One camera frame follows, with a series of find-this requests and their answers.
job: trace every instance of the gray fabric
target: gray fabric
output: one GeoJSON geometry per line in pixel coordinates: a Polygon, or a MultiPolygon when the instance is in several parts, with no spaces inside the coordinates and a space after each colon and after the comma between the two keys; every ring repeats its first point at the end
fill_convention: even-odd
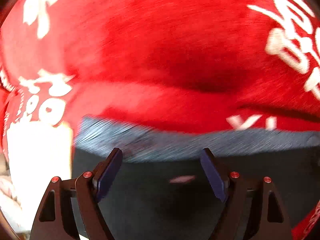
{"type": "Polygon", "coordinates": [[[197,159],[198,151],[205,147],[216,156],[226,157],[318,145],[318,132],[250,129],[190,135],[89,117],[83,119],[75,140],[77,148],[102,157],[118,147],[126,162],[197,159]]]}

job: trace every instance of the red screw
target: red screw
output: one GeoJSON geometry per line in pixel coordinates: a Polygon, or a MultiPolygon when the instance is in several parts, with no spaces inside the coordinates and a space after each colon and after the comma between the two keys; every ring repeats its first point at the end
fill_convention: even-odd
{"type": "Polygon", "coordinates": [[[266,183],[270,183],[272,181],[270,177],[264,177],[263,180],[266,183]]]}
{"type": "Polygon", "coordinates": [[[59,177],[58,176],[55,176],[51,179],[52,182],[57,182],[59,180],[59,177]]]}
{"type": "Polygon", "coordinates": [[[91,172],[91,171],[86,171],[86,172],[83,174],[83,176],[84,176],[85,178],[90,178],[91,175],[92,175],[92,172],[91,172]]]}
{"type": "Polygon", "coordinates": [[[236,179],[236,178],[239,178],[240,175],[239,175],[238,172],[233,171],[233,172],[230,173],[230,176],[233,177],[234,179],[236,179]]]}

